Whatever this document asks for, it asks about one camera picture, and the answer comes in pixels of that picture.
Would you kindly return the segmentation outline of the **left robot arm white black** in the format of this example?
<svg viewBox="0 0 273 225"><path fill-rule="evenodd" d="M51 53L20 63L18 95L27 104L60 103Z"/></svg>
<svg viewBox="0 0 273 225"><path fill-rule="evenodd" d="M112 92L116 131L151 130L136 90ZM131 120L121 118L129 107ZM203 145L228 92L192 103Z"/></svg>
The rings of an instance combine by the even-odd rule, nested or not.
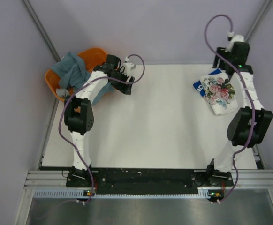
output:
<svg viewBox="0 0 273 225"><path fill-rule="evenodd" d="M87 171L91 165L89 148L84 144L94 124L92 105L97 103L109 90L118 90L125 95L131 95L132 83L135 77L130 73L135 64L126 57L121 63L120 58L107 55L106 61L94 67L90 78L83 84L82 90L65 101L64 123L70 132L74 147L73 167L81 170L76 180L83 186L91 184L93 175Z"/></svg>

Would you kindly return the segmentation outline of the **white t shirt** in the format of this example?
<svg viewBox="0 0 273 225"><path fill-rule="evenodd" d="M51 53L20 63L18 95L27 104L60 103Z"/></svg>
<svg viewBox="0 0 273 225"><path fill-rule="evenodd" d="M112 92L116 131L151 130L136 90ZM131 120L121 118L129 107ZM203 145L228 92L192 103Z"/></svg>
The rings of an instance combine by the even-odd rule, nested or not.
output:
<svg viewBox="0 0 273 225"><path fill-rule="evenodd" d="M200 83L215 115L224 115L238 108L235 89L226 73L201 76Z"/></svg>

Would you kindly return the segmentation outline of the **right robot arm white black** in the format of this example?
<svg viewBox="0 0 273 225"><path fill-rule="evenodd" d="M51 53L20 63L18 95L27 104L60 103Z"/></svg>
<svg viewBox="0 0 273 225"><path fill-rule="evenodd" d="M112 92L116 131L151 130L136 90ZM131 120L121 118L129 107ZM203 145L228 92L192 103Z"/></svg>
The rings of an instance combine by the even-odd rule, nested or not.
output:
<svg viewBox="0 0 273 225"><path fill-rule="evenodd" d="M249 51L249 44L241 36L231 39L228 47L216 50L213 67L218 73L201 79L216 115L236 112L227 128L228 143L204 174L203 183L210 186L234 184L231 170L237 170L236 162L247 148L263 141L273 118L257 97L253 70L246 63Z"/></svg>

